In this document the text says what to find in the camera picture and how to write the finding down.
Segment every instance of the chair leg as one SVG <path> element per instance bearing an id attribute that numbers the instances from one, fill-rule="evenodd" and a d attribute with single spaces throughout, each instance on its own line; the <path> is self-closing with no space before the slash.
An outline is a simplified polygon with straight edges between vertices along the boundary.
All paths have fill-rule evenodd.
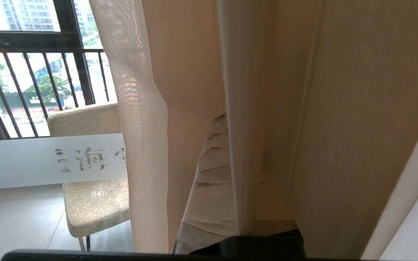
<path id="1" fill-rule="evenodd" d="M 83 237 L 79 238 L 79 243 L 80 243 L 80 250 L 85 251 L 85 245 L 83 244 Z"/>
<path id="2" fill-rule="evenodd" d="M 87 236 L 87 251 L 91 251 L 90 250 L 90 235 Z"/>

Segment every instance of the chair seat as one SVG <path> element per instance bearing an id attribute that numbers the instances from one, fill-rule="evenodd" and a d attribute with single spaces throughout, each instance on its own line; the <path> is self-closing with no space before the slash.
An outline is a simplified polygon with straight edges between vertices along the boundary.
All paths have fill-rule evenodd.
<path id="1" fill-rule="evenodd" d="M 83 237 L 130 219 L 127 178 L 65 183 L 69 232 Z"/>

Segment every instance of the gray floor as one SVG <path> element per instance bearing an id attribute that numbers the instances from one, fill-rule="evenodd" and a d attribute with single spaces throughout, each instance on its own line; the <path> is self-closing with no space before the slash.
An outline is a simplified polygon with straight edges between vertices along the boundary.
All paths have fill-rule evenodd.
<path id="1" fill-rule="evenodd" d="M 0 258 L 14 249 L 80 250 L 69 234 L 61 185 L 0 190 Z M 91 236 L 94 251 L 133 251 L 130 222 Z"/>

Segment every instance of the white sheer curtain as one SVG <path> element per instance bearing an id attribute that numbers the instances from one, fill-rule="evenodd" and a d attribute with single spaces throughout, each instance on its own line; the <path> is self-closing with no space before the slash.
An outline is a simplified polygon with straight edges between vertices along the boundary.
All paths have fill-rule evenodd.
<path id="1" fill-rule="evenodd" d="M 90 3 L 136 251 L 174 244 L 209 124 L 227 111 L 235 233 L 294 219 L 309 257 L 361 257 L 418 142 L 418 2 Z"/>

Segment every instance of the beige upholstered chair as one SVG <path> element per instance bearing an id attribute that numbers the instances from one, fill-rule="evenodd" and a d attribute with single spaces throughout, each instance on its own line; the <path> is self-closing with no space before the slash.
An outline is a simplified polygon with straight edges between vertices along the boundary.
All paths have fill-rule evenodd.
<path id="1" fill-rule="evenodd" d="M 89 105 L 60 111 L 48 118 L 52 137 L 121 133 L 117 104 Z M 129 220 L 127 178 L 63 184 L 69 232 L 79 238 Z"/>

